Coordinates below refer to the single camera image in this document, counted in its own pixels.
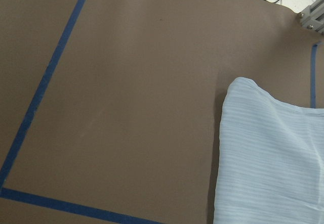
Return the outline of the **light blue button-up shirt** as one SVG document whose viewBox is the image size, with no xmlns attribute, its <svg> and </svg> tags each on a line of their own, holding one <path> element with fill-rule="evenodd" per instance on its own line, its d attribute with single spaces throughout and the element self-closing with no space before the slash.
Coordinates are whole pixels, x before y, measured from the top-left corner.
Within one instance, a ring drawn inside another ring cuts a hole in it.
<svg viewBox="0 0 324 224">
<path fill-rule="evenodd" d="M 219 140 L 214 223 L 323 223 L 323 109 L 281 102 L 238 77 Z"/>
</svg>

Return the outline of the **grey aluminium frame post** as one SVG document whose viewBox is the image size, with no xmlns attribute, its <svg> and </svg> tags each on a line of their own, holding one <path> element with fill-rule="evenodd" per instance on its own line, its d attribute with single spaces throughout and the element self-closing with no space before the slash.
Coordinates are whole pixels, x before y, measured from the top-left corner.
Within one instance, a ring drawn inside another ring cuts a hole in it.
<svg viewBox="0 0 324 224">
<path fill-rule="evenodd" d="M 300 14 L 300 25 L 323 35 L 323 0 L 316 0 Z"/>
</svg>

